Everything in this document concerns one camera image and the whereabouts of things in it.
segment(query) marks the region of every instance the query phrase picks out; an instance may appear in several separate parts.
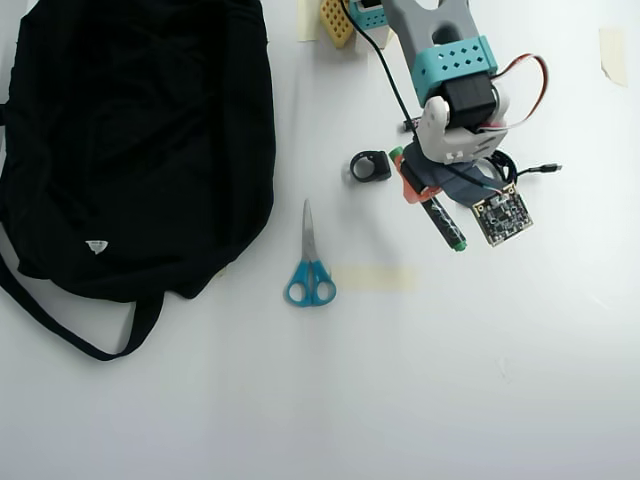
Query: black ring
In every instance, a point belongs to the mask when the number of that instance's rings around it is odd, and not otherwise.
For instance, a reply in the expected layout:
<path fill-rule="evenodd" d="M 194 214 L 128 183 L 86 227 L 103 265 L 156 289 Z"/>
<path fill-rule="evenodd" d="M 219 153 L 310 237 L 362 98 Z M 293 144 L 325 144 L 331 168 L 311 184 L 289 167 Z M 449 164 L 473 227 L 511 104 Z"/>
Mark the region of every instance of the black ring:
<path fill-rule="evenodd" d="M 366 177 L 359 177 L 356 174 L 356 165 L 362 160 L 367 160 L 373 164 L 373 172 Z M 358 153 L 351 160 L 349 167 L 351 175 L 360 183 L 381 182 L 391 177 L 391 167 L 385 152 L 366 151 Z"/>

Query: green marker cap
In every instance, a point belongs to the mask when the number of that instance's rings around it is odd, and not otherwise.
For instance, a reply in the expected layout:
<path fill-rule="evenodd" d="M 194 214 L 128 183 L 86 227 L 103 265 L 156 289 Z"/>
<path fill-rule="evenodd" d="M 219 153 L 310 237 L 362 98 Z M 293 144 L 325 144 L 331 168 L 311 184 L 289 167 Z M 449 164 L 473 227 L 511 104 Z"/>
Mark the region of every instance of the green marker cap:
<path fill-rule="evenodd" d="M 467 248 L 467 242 L 460 242 L 456 245 L 453 246 L 453 249 L 456 252 L 464 252 L 464 250 Z"/>
<path fill-rule="evenodd" d="M 391 157 L 391 160 L 393 160 L 395 162 L 396 157 L 402 155 L 404 153 L 404 148 L 402 147 L 396 147 L 393 150 L 391 150 L 389 152 L 389 157 Z"/>

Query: yellow block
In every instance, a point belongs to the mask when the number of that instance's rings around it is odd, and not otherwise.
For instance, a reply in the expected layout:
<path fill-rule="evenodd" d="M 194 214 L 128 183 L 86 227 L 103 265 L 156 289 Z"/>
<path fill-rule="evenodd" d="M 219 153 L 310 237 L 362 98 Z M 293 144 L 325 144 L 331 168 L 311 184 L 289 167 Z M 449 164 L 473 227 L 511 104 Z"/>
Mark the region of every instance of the yellow block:
<path fill-rule="evenodd" d="M 320 21 L 337 48 L 344 47 L 353 34 L 353 25 L 345 17 L 340 0 L 324 0 L 320 4 Z"/>

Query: marker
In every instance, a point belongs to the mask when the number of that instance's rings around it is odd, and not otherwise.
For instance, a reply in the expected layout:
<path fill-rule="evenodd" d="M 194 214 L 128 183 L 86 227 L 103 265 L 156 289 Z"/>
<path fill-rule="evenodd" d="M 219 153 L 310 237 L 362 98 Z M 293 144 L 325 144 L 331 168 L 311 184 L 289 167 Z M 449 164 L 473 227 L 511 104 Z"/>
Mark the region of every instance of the marker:
<path fill-rule="evenodd" d="M 398 171 L 400 171 L 399 165 L 402 163 L 403 153 L 404 150 L 402 147 L 398 147 L 389 153 L 393 163 L 398 167 Z M 429 215 L 429 218 L 449 247 L 456 252 L 462 252 L 467 248 L 467 239 L 464 237 L 442 204 L 435 197 L 422 202 L 422 208 L 427 212 L 427 215 Z"/>

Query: masking tape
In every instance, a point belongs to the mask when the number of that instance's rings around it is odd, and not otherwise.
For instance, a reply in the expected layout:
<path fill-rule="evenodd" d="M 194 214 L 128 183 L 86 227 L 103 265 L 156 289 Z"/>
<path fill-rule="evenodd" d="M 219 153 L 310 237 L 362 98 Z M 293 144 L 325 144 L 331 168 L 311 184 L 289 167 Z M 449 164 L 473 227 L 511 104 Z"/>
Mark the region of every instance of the masking tape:
<path fill-rule="evenodd" d="M 602 71 L 613 83 L 622 87 L 629 85 L 624 30 L 620 28 L 600 29 L 600 60 Z"/>
<path fill-rule="evenodd" d="M 298 41 L 318 39 L 321 0 L 298 0 Z"/>
<path fill-rule="evenodd" d="M 331 268 L 331 277 L 338 290 L 361 292 L 407 292 L 418 283 L 412 267 L 337 265 Z"/>

